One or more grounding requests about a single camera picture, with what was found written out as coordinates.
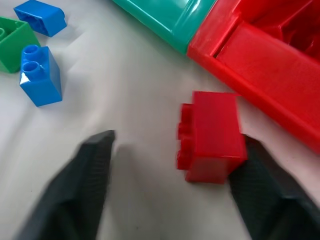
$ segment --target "plastic brick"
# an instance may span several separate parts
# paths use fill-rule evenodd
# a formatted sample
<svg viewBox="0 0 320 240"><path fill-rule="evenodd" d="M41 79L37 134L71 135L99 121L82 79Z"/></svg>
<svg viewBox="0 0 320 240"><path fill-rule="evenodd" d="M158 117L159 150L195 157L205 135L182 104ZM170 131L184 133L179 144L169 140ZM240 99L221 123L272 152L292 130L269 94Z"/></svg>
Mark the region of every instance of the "plastic brick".
<svg viewBox="0 0 320 240"><path fill-rule="evenodd" d="M177 168L188 182L223 184L246 159L239 130L236 96L195 91L192 104L183 104L178 125Z"/></svg>
<svg viewBox="0 0 320 240"><path fill-rule="evenodd" d="M113 0L182 54L216 0Z"/></svg>
<svg viewBox="0 0 320 240"><path fill-rule="evenodd" d="M187 52L316 153L319 13L320 0L218 0Z"/></svg>
<svg viewBox="0 0 320 240"><path fill-rule="evenodd" d="M47 46L23 49L20 86L37 107L62 101L60 70Z"/></svg>
<svg viewBox="0 0 320 240"><path fill-rule="evenodd" d="M260 142L246 137L248 159L229 176L252 240L318 240L320 210Z"/></svg>
<svg viewBox="0 0 320 240"><path fill-rule="evenodd" d="M43 35L52 37L67 24L65 13L58 7L36 1L29 0L14 8L18 18L30 24L31 28Z"/></svg>
<svg viewBox="0 0 320 240"><path fill-rule="evenodd" d="M20 70L21 51L30 44L39 45L27 22L0 16L0 71L15 73Z"/></svg>

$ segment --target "white surface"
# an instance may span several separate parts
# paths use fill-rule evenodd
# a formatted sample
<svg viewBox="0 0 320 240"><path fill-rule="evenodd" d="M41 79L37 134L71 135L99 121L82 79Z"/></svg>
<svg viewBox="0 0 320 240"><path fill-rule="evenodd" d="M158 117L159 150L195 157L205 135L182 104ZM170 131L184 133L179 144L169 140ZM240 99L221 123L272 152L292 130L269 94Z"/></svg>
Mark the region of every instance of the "white surface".
<svg viewBox="0 0 320 240"><path fill-rule="evenodd" d="M24 0L0 0L16 18ZM193 90L231 91L110 0L46 0L68 26L50 47L63 101L37 108L18 74L0 73L0 239L12 239L47 181L89 135L115 129L103 240L248 240L229 187L188 184L176 170L180 104ZM320 159L258 109L239 100L244 133L320 203Z"/></svg>

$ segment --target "green plastic piece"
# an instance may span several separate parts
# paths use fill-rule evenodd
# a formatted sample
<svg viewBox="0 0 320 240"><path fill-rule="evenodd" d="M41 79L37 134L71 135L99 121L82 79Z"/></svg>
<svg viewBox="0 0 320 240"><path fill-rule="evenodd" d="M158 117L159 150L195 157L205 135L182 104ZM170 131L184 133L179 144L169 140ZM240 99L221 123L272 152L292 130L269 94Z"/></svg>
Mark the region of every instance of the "green plastic piece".
<svg viewBox="0 0 320 240"><path fill-rule="evenodd" d="M18 72L22 50L33 44L40 46L27 22L0 16L0 72Z"/></svg>
<svg viewBox="0 0 320 240"><path fill-rule="evenodd" d="M217 0L113 0L182 54Z"/></svg>

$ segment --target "blue duplo brick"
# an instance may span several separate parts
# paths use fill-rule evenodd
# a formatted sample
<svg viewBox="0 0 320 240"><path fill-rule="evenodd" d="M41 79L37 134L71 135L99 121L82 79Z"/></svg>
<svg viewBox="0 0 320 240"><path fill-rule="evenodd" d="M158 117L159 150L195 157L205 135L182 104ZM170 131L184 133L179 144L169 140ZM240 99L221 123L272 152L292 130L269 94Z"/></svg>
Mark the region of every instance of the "blue duplo brick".
<svg viewBox="0 0 320 240"><path fill-rule="evenodd" d="M52 37L67 26L65 13L58 7L40 1L29 0L14 8L21 21L43 35Z"/></svg>
<svg viewBox="0 0 320 240"><path fill-rule="evenodd" d="M47 46L23 49L20 86L37 107L62 101L60 69Z"/></svg>

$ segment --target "red plastic container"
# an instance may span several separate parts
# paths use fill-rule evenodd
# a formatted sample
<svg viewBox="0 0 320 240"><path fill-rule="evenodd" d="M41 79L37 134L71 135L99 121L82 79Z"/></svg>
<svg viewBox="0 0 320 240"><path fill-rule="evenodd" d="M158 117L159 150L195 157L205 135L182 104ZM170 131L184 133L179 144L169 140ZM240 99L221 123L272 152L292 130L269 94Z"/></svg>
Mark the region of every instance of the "red plastic container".
<svg viewBox="0 0 320 240"><path fill-rule="evenodd" d="M192 102L181 109L177 168L187 171L188 182L223 184L247 159L236 96L195 91Z"/></svg>
<svg viewBox="0 0 320 240"><path fill-rule="evenodd" d="M320 0L218 0L187 55L320 153Z"/></svg>

